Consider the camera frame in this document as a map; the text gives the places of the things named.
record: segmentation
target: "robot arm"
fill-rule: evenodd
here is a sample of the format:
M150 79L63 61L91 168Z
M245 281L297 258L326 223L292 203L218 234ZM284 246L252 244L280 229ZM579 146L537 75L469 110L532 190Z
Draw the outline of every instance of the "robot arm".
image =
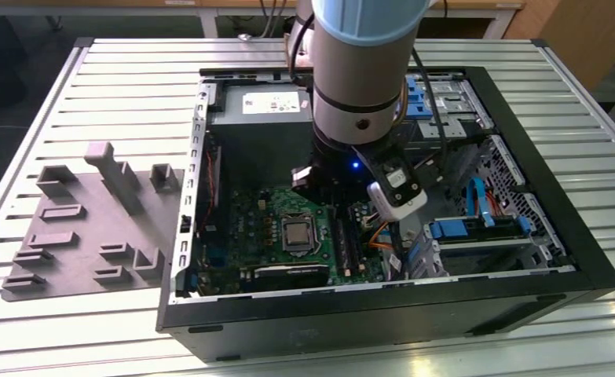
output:
M428 200L389 133L418 24L430 5L429 0L313 0L317 154L330 159L326 176L337 185L365 181L349 177L356 172L346 166L353 159L365 164L373 175L369 196L388 221L408 216Z

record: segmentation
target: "cable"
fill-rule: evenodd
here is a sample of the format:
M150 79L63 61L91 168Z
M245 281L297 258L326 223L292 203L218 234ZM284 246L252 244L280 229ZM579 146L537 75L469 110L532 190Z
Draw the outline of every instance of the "cable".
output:
M420 73L422 74L424 83L426 84L426 93L429 95L429 101L432 103L433 117L436 118L436 122L437 122L437 131L441 135L441 149L442 149L441 165L442 165L442 169L445 170L445 162L448 161L448 136L445 134L445 124L442 124L441 112L438 111L438 108L437 108L436 93L433 92L432 82L429 81L429 73L426 71L426 67L424 67L422 58L420 57L420 54L417 53L416 48L413 48L413 58L414 58L414 63L417 64L420 68Z
M210 180L210 206L208 207L208 213L205 214L204 223L201 224L200 232L204 233L205 225L210 219L210 214L214 208L214 167L213 167L213 155L208 152L208 177Z
M489 205L492 207L492 212L494 213L494 216L498 216L498 211L496 210L496 204L494 204L494 201L492 200L490 196L486 196L486 201L489 202Z
M394 123L392 123L392 127L396 127L400 125L404 120L405 120L405 115L409 112L409 84L405 80L404 76L404 86L401 86L401 112L398 113L398 116L394 119Z
M261 2L261 4L262 4L264 17L266 18L266 22L268 22L266 4L264 3L264 0L260 0L260 2Z
M385 221L382 223L382 225L380 226L380 229L376 231L373 237L370 237L369 245L372 245L374 243L374 241L378 239L380 233L382 233L382 231L388 227L388 225L389 225L389 223Z
M422 165L426 165L429 163L429 161L433 160L433 158L437 156L437 154L440 153L441 151L436 151L434 153L432 153L429 155L429 157L426 159L424 159L422 161L420 161L416 165L414 165L414 170L417 170Z
M277 24L280 24L280 19L282 18L285 8L286 8L286 0L282 1L282 7L280 8L280 13L277 14L276 23L273 24L273 29L270 29L270 36L276 34Z
M268 18L266 29L264 29L264 34L258 38L268 37L268 32L270 31L270 26L273 24L273 19L276 18L276 9L277 9L277 0L273 0L273 9L270 11L270 17Z
M384 242L374 242L374 243L370 243L369 246L372 247L377 247L380 249L388 249L388 250L393 250L394 247L389 244L389 243L384 243Z
M296 76L296 55L298 55L298 49L304 43L304 37L306 36L308 29L310 25L316 22L316 14L313 13L308 18L306 23L304 24L301 31L298 32L298 36L296 37L294 47L292 49L292 61L289 64L289 75L292 76L292 81L296 83L298 77Z
M376 212L370 216L364 216L364 226L372 225L370 222L376 221L380 217L380 212Z
M401 223L398 221L389 223L389 235L392 236L392 245L394 246L394 254L402 262L401 271L398 271L400 274L396 279L396 280L401 280L402 278L405 278L405 275L406 275L409 260L408 260L408 255L404 249L404 237L401 236Z
M502 216L504 215L504 210L501 209L501 205L498 204L498 200L496 199L496 196L492 192L486 192L486 198L492 202L492 210L494 211L496 216Z

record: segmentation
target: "slotted metal surface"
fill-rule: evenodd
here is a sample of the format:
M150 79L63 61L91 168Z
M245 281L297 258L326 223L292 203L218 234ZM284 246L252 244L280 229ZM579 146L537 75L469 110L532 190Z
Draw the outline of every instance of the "slotted metal surface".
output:
M426 64L489 69L615 266L615 127L552 51L528 41L428 40L417 48ZM74 50L0 184L0 286L30 224L22 217L37 208L42 167L93 171L81 159L86 142L110 140L135 171L154 163L183 168L198 70L285 62L284 42L272 39L103 39ZM0 299L0 374L615 376L615 292L506 335L242 361L216 370L154 331L158 302L159 289Z

